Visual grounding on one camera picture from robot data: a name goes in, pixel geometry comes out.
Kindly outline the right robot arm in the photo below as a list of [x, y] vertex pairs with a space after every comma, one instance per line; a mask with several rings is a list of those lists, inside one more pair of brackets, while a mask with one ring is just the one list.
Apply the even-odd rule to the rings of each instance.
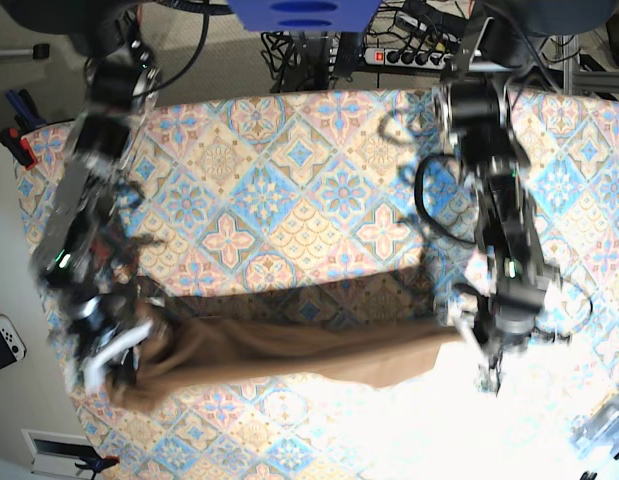
[[113, 276], [153, 242], [128, 237], [120, 214], [144, 199], [129, 177], [131, 148], [155, 102], [160, 74], [132, 12], [72, 38], [90, 55], [86, 104], [68, 137], [31, 270], [59, 310], [61, 321], [50, 336], [70, 344], [69, 385], [91, 394], [106, 384], [134, 383], [137, 349], [153, 326], [136, 312], [135, 274], [121, 281]]

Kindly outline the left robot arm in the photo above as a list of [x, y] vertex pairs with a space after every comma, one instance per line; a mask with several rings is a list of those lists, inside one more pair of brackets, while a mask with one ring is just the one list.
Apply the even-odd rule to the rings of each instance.
[[[498, 393], [503, 357], [524, 351], [531, 340], [571, 342], [569, 334], [545, 330], [539, 318], [561, 297], [566, 278], [543, 256], [535, 228], [536, 203], [526, 188], [531, 161], [514, 133], [512, 83], [544, 67], [538, 47], [504, 6], [478, 6], [470, 15], [460, 47], [447, 63], [432, 94], [447, 153], [423, 158], [416, 170], [414, 199], [418, 216], [436, 234], [476, 248], [485, 256], [489, 288], [481, 293], [467, 283], [454, 290], [475, 298], [469, 314], [450, 307], [449, 316], [478, 356], [478, 385]], [[424, 204], [424, 177], [434, 161], [455, 159], [460, 181], [477, 199], [472, 239], [452, 234]]]

